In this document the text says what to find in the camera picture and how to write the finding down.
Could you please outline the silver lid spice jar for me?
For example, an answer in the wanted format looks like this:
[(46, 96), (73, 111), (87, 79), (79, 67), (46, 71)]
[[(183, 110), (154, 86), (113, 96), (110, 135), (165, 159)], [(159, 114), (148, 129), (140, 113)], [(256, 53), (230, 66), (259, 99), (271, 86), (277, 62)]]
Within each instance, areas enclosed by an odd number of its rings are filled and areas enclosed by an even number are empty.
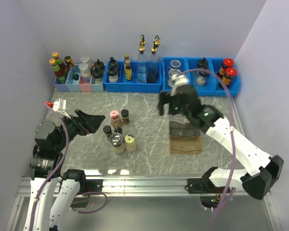
[(184, 117), (184, 124), (190, 124), (190, 121), (187, 119), (187, 117)]

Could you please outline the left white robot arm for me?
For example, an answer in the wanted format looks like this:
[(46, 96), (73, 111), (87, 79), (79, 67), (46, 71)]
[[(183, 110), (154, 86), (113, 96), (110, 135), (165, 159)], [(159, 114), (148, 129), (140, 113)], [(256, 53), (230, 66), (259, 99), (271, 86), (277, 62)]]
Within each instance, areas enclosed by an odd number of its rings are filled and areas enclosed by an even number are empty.
[(33, 158), (30, 162), (30, 201), (24, 230), (58, 231), (63, 225), (74, 197), (87, 189), (84, 170), (69, 169), (61, 175), (68, 145), (77, 135), (94, 134), (104, 115), (60, 117), (60, 126), (45, 120), (36, 127)]

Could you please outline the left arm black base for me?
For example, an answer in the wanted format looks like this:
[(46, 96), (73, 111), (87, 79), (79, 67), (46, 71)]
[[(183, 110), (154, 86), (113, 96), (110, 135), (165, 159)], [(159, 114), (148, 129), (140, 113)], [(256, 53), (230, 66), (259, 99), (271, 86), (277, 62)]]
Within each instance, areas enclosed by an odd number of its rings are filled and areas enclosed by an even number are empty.
[(87, 192), (101, 192), (103, 187), (103, 180), (86, 180), (85, 186), (79, 190), (72, 201), (71, 208), (85, 208), (89, 204), (91, 195), (84, 195), (80, 193)]

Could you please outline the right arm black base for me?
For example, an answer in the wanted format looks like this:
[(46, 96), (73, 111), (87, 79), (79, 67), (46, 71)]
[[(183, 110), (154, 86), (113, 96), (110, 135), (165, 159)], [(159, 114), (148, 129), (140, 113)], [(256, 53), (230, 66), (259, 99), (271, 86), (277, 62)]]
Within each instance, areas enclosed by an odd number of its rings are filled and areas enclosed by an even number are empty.
[(218, 207), (224, 188), (216, 187), (211, 181), (203, 178), (189, 178), (184, 187), (189, 194), (199, 194), (201, 205), (212, 211)]

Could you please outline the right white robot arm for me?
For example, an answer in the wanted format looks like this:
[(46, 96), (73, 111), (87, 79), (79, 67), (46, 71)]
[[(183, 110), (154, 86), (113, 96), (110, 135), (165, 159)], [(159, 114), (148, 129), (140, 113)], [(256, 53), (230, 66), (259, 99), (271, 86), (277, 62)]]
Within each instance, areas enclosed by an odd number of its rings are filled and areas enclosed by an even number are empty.
[(170, 115), (185, 116), (192, 126), (217, 141), (244, 167), (234, 170), (211, 167), (196, 181), (188, 180), (189, 193), (215, 193), (218, 188), (229, 187), (243, 189), (257, 200), (264, 198), (280, 177), (284, 161), (279, 155), (271, 156), (256, 147), (218, 109), (202, 104), (191, 85), (179, 86), (174, 94), (161, 92), (160, 115), (164, 114), (165, 104), (169, 105)]

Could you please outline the small black cap bottle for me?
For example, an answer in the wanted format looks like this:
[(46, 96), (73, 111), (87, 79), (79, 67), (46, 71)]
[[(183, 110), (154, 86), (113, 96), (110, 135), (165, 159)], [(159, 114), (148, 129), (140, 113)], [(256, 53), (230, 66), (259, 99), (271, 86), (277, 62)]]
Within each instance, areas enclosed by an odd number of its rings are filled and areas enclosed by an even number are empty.
[(109, 139), (112, 135), (112, 128), (109, 125), (106, 125), (103, 127), (103, 132), (105, 133), (107, 139)]

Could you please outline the pink lid spice jar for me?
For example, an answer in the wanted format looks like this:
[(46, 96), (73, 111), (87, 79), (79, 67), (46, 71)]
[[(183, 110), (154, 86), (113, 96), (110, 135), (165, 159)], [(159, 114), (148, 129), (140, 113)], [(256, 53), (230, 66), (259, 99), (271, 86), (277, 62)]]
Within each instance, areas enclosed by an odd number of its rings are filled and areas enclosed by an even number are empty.
[(112, 110), (110, 112), (110, 118), (112, 128), (118, 128), (122, 126), (123, 123), (117, 110)]

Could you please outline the dark shaker spice bottle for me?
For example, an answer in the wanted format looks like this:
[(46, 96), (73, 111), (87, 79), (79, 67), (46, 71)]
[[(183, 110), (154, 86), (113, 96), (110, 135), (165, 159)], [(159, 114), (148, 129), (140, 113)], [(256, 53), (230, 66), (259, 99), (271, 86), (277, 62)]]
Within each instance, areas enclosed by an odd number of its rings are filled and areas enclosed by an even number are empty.
[(121, 127), (116, 127), (115, 129), (114, 129), (114, 133), (119, 133), (119, 134), (123, 134), (123, 129), (121, 128)]

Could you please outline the front clear glass jar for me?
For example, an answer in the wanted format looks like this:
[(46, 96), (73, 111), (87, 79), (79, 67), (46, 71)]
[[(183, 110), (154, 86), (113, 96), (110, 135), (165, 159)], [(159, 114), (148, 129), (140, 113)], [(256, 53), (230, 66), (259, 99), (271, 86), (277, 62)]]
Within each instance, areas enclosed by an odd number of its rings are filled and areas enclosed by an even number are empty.
[(177, 75), (181, 74), (181, 70), (179, 69), (171, 69), (169, 72), (168, 72), (168, 75), (169, 75), (169, 78), (168, 78), (168, 86), (170, 88), (173, 88), (174, 86), (174, 83), (176, 82), (176, 78), (177, 78)]

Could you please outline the clear glass jar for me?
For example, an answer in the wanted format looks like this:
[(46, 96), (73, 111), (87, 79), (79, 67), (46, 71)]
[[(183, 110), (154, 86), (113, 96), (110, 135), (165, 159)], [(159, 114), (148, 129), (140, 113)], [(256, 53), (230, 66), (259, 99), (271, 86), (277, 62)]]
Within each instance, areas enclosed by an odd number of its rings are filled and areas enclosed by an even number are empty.
[(170, 88), (173, 88), (174, 86), (174, 83), (176, 82), (176, 78), (177, 78), (177, 75), (181, 74), (181, 70), (179, 69), (171, 69), (169, 72), (168, 72), (168, 75), (169, 75), (169, 78), (168, 78), (168, 86)]
[(181, 70), (182, 69), (182, 62), (178, 59), (173, 59), (170, 61), (170, 70), (177, 69)]

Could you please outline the black cap spice bottle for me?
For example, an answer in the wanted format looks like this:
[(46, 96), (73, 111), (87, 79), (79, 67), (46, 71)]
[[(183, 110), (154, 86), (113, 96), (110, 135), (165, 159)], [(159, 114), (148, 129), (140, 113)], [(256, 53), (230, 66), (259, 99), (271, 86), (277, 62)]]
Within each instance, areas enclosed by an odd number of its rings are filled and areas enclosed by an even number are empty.
[(123, 124), (125, 124), (125, 125), (129, 124), (129, 122), (130, 122), (129, 111), (127, 109), (123, 109), (121, 111), (121, 117), (122, 117)]

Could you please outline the pale blue storage bin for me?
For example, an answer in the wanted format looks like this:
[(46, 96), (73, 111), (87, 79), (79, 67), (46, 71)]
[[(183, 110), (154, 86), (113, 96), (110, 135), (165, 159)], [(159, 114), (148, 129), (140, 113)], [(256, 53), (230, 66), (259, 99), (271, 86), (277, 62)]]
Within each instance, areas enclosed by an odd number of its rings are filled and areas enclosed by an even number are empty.
[(104, 74), (102, 73), (101, 77), (97, 79), (92, 77), (90, 86), (93, 92), (104, 92), (105, 91)]

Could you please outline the rear clear glass jar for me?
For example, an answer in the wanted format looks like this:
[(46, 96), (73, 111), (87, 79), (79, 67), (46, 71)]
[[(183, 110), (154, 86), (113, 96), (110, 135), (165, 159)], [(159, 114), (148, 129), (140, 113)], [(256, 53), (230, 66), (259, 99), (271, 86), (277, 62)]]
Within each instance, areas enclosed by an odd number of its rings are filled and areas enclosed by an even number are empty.
[(181, 70), (182, 69), (182, 62), (178, 59), (173, 59), (170, 61), (170, 70), (177, 69)]

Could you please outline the pink storage bin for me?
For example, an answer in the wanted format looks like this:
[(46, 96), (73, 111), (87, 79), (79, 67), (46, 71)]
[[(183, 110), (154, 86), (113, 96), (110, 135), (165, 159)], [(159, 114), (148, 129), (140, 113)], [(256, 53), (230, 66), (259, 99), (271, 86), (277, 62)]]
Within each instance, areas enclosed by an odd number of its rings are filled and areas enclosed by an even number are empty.
[(80, 76), (79, 78), (79, 88), (81, 92), (92, 92), (91, 88), (91, 78)]

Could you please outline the right dark oil bottle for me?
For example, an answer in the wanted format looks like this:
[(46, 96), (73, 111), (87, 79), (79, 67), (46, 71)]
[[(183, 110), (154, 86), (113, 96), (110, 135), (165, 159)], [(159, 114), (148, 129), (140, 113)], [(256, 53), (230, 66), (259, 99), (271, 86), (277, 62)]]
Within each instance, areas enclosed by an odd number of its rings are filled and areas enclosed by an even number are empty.
[(148, 59), (148, 76), (147, 83), (156, 83), (159, 76), (159, 62), (160, 55), (158, 53), (158, 48), (160, 45), (160, 38), (158, 35), (155, 36), (155, 41), (151, 48), (151, 54)]

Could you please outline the front black lid sugar jar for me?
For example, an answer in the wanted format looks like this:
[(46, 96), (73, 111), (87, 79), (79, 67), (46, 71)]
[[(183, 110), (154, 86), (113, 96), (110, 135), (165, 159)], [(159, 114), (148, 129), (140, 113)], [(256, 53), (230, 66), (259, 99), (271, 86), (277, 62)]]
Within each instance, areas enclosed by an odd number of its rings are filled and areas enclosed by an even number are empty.
[(207, 83), (208, 76), (210, 75), (210, 71), (208, 68), (200, 68), (196, 71), (196, 84), (198, 86), (204, 86)]

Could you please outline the light blue storage bin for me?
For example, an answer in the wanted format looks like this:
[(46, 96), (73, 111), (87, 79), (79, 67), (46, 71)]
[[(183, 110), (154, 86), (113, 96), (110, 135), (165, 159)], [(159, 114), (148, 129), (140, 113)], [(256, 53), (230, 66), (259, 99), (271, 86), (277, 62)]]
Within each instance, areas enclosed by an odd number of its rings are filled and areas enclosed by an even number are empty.
[(66, 85), (68, 86), (70, 92), (80, 92), (79, 79), (74, 80), (73, 79), (74, 75), (79, 75), (80, 78), (80, 70), (78, 64), (74, 65), (73, 68), (69, 70), (66, 78)]

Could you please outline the yellow lid spice jar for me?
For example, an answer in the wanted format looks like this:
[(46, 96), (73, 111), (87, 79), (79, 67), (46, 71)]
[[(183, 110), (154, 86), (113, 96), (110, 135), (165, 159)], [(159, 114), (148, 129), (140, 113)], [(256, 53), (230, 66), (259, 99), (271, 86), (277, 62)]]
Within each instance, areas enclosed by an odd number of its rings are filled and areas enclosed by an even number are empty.
[(137, 149), (137, 142), (133, 135), (127, 134), (125, 136), (125, 149), (128, 152), (134, 152)]

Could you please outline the large blue triple bin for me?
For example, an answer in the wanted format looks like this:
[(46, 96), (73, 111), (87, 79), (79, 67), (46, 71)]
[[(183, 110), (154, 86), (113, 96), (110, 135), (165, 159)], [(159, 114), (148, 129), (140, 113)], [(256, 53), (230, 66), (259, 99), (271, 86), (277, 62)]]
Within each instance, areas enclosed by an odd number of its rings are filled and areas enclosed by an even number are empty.
[[(178, 60), (181, 62), (180, 70), (186, 71), (189, 69), (197, 68), (197, 63), (199, 60), (202, 60), (202, 57), (163, 57), (162, 58), (162, 74), (163, 74), (163, 91), (171, 91), (171, 87), (168, 85), (169, 74), (168, 72), (171, 69), (171, 61)], [(209, 69), (215, 73), (217, 73), (222, 65), (223, 58), (207, 58), (206, 59), (209, 64)], [(212, 75), (207, 77), (207, 82), (203, 86), (199, 86), (196, 84), (196, 76), (195, 73), (187, 73), (187, 77), (190, 80), (191, 85), (197, 90), (199, 96), (225, 96), (224, 89), (219, 87), (219, 82)], [(237, 96), (240, 89), (240, 78), (237, 75), (231, 82), (229, 86), (230, 95)]]

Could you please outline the left glass oil bottle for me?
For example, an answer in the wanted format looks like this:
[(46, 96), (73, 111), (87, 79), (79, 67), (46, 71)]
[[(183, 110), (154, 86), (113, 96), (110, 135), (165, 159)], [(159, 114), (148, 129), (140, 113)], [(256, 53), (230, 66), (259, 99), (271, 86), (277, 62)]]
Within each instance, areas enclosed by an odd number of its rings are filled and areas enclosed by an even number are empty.
[(146, 83), (147, 75), (147, 56), (145, 53), (145, 37), (144, 35), (140, 36), (140, 45), (138, 49), (138, 58), (137, 58), (137, 78), (139, 83)]

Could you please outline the blue divided crate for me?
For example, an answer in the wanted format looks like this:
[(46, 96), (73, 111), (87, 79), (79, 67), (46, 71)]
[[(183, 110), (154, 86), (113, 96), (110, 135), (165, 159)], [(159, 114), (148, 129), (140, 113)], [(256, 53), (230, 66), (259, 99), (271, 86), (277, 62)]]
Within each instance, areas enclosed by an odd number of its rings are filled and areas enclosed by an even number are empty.
[(104, 85), (108, 92), (136, 92), (136, 93), (159, 93), (162, 89), (163, 77), (162, 66), (159, 65), (159, 75), (155, 83), (139, 83), (137, 79), (137, 62), (131, 61), (133, 81), (128, 81), (125, 77), (123, 61), (118, 61), (120, 71), (118, 81), (110, 82), (108, 75), (109, 61), (105, 65)]

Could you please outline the purple storage bin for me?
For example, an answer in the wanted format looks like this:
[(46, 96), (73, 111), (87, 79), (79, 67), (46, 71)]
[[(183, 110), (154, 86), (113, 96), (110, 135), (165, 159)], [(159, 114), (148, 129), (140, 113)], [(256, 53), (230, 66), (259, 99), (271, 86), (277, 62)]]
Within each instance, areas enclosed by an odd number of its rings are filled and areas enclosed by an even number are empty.
[(68, 86), (66, 85), (66, 83), (61, 83), (58, 80), (58, 78), (55, 79), (53, 85), (59, 92), (69, 92), (69, 89), (68, 89)]

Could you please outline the front black pourer jar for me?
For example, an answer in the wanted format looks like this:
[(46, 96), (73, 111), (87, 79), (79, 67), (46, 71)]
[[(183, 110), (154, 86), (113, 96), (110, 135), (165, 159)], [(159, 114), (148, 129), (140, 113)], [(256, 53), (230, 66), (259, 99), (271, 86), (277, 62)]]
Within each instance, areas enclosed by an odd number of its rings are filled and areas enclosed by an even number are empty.
[(92, 71), (92, 84), (102, 85), (104, 71), (99, 68), (94, 68)]

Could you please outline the black pourer jar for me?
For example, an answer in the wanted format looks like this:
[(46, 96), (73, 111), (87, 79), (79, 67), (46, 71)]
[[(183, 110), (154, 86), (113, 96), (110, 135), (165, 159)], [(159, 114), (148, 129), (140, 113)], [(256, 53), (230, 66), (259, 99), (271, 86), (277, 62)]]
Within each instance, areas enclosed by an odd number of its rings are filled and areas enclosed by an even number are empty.
[(104, 65), (104, 63), (102, 61), (97, 59), (96, 62), (94, 63), (94, 68), (104, 71), (105, 65)]
[(94, 68), (92, 71), (92, 84), (102, 85), (104, 71), (99, 68)]

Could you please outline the front cork yellow bottle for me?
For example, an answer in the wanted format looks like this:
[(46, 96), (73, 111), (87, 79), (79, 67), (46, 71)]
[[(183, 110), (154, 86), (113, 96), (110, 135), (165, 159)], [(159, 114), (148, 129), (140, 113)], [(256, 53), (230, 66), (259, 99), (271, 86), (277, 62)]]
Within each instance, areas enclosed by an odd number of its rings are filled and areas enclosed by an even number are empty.
[(130, 60), (125, 60), (125, 75), (126, 75), (126, 79), (128, 81), (132, 81), (133, 80), (132, 68), (131, 68)]

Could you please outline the front black top shaker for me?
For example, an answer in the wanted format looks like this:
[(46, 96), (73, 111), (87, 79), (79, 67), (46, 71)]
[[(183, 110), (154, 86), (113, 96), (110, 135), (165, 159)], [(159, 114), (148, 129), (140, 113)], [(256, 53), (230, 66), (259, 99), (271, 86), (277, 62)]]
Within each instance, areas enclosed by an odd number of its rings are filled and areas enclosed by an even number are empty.
[(110, 83), (118, 82), (118, 71), (114, 66), (110, 66), (107, 73), (108, 73), (108, 81)]

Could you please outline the front silver lid jar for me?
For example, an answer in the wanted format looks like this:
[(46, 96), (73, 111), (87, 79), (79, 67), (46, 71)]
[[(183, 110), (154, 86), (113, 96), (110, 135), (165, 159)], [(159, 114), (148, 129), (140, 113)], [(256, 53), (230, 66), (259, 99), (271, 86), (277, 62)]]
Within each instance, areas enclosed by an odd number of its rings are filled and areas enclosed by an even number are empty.
[(79, 65), (79, 70), (80, 70), (80, 74), (81, 74), (83, 81), (90, 83), (92, 74), (91, 74), (91, 70), (90, 70), (88, 64), (87, 63), (81, 63)]

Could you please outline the rear black lid jar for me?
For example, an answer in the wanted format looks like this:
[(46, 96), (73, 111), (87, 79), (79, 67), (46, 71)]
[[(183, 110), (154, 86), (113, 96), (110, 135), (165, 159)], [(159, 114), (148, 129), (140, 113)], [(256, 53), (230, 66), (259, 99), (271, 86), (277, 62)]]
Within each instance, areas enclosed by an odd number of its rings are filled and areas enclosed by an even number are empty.
[(206, 59), (206, 57), (203, 57), (202, 59), (198, 60), (197, 67), (201, 69), (208, 69), (209, 63)]

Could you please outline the front red sauce bottle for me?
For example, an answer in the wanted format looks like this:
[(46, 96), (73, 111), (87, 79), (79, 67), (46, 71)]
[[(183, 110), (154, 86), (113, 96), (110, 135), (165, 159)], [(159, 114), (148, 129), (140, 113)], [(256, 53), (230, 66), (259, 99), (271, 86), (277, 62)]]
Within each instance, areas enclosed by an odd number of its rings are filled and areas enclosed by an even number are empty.
[(49, 63), (52, 66), (54, 74), (55, 74), (56, 78), (59, 80), (59, 82), (62, 84), (65, 84), (66, 75), (65, 75), (63, 69), (59, 66), (59, 64), (56, 62), (55, 59), (50, 59)]

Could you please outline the rear black pourer jar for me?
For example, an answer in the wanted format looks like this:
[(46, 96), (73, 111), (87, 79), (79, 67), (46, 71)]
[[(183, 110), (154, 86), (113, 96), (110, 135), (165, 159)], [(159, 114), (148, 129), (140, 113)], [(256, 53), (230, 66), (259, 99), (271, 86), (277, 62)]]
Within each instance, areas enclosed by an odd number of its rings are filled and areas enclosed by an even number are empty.
[(97, 59), (96, 62), (94, 63), (94, 68), (104, 71), (105, 65), (104, 65), (104, 63), (102, 61)]

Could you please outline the rear silver lid jar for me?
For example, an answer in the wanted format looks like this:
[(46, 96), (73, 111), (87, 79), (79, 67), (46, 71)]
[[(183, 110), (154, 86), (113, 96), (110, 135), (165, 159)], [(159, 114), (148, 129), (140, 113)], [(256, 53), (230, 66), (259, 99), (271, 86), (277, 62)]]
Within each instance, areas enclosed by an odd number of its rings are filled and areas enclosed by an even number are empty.
[(80, 58), (80, 62), (81, 63), (86, 63), (89, 67), (92, 67), (92, 63), (91, 63), (91, 60), (90, 60), (89, 56), (82, 56)]

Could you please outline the rear cork bottle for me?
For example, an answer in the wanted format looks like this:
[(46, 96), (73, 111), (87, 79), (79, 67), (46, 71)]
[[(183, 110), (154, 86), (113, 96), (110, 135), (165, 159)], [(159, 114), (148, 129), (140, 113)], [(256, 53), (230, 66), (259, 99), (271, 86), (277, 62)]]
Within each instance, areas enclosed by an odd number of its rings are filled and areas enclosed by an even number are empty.
[(129, 61), (130, 59), (129, 59), (129, 55), (126, 53), (125, 55), (124, 55), (124, 63), (126, 63), (127, 61)]

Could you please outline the front red lid sauce jar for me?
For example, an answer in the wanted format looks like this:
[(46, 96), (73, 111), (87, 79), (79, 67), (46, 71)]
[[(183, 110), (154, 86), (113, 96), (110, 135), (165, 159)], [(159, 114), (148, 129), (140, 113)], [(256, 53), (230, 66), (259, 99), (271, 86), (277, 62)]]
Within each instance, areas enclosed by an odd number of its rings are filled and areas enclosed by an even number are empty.
[(222, 82), (229, 87), (234, 78), (237, 76), (237, 70), (233, 67), (228, 67), (226, 69), (220, 68), (217, 74), (221, 78)]

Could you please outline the red lid sauce jar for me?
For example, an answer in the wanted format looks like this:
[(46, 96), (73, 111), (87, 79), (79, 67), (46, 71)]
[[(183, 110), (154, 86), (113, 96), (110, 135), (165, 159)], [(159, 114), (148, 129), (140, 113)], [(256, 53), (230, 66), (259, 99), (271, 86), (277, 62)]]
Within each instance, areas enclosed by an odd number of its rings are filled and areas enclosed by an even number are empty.
[(234, 60), (231, 58), (224, 58), (221, 64), (219, 71), (217, 72), (217, 76), (223, 78), (225, 71), (229, 67), (233, 67), (235, 64)]
[(217, 74), (221, 78), (222, 82), (229, 87), (234, 78), (237, 76), (237, 70), (233, 67), (228, 67), (226, 69), (220, 68)]

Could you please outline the rear red lid sauce jar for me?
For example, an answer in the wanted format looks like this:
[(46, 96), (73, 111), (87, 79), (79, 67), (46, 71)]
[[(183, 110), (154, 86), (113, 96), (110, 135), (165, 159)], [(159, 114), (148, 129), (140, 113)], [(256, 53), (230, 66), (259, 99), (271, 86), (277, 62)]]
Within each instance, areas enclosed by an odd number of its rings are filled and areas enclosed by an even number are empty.
[(235, 64), (234, 60), (231, 58), (224, 58), (221, 64), (219, 71), (217, 72), (217, 76), (223, 78), (225, 71), (229, 67), (233, 67)]

